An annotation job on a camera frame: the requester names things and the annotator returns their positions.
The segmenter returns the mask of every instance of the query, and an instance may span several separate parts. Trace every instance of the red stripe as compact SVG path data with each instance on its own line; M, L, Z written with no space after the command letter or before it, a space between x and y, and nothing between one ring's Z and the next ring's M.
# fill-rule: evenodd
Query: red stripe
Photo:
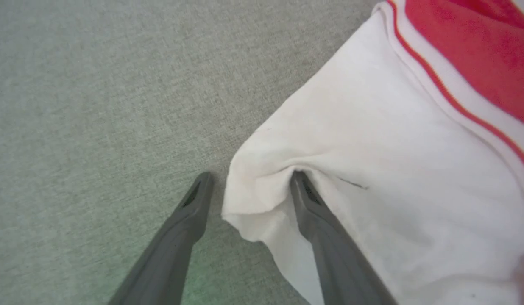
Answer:
M406 0L405 15L471 87L524 123L524 15L511 0Z
M396 4L392 2L392 0L388 0L388 3L390 6L392 6L393 12L394 12L394 31L396 32L396 37L398 38L398 41L402 44L402 46L409 52L409 54L419 63L422 65L424 70L428 73L429 77L435 83L439 91L442 93L442 95L446 98L446 100L454 107L454 109L458 110L463 116L467 117L468 119L472 120L473 122L481 125L486 130L490 131L492 134L496 135L501 139L501 141L504 141L506 145L508 145L516 155L518 155L518 158L522 161L524 164L524 152L516 145L507 135L502 133L499 129L496 127L490 125L488 122L482 120L481 118L475 116L471 112L469 112L467 109L465 109L460 103L450 94L448 89L444 86L441 79L437 76L435 71L433 71L433 68L428 64L428 62L420 55L418 54L409 44L405 41L403 36L401 36L401 33L398 30L398 19L397 19L397 8Z

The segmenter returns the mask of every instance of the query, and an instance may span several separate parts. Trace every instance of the red and white cloth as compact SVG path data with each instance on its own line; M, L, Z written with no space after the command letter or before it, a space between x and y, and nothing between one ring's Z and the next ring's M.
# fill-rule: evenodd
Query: red and white cloth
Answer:
M377 5L234 156L223 218L321 305L295 169L400 304L524 304L524 1Z

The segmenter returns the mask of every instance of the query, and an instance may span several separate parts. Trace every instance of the white fabric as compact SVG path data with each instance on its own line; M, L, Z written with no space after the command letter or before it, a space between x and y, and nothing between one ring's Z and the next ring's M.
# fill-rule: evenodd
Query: white fabric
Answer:
M477 118L496 127L505 134L511 141L516 143L524 153L524 123L515 119L507 112L502 111L496 105L489 102L479 94L469 83L460 75L460 72L443 56L434 46L430 44L421 33L417 32L413 24L405 14L405 0L393 0L396 4L397 27L402 37L407 43L421 56L427 60L431 68L444 84L448 92L466 110L474 114ZM492 131L473 122L442 95L440 89L435 85L421 64L404 49L401 42L396 37L394 29L393 10L388 2L381 2L375 10L380 9L385 17L388 40L392 50L398 55L400 60L411 70L415 78L419 80L423 89L429 93L433 101L453 120L460 125L473 131L484 141L489 143L503 157L506 164L512 169L518 183L522 185L524 192L524 163L511 147L509 147L500 137Z
M223 218L266 243L284 277L321 305L289 196L295 169L309 173L400 304L520 302L520 188L394 54L380 11L255 131L227 179Z

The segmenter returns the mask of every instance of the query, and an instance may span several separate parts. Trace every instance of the floor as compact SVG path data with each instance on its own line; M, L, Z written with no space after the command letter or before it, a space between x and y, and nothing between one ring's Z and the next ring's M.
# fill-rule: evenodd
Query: floor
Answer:
M376 2L0 0L0 305L105 304L204 170L183 304L305 304L220 219L227 168Z

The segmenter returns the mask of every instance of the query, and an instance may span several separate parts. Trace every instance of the white cloth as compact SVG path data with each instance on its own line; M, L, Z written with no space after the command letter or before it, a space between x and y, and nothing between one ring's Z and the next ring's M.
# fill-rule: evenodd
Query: white cloth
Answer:
M310 175L400 304L521 302L520 188L394 54L380 11L255 131L227 179L224 220L264 242L283 276L321 305L289 196L295 169Z

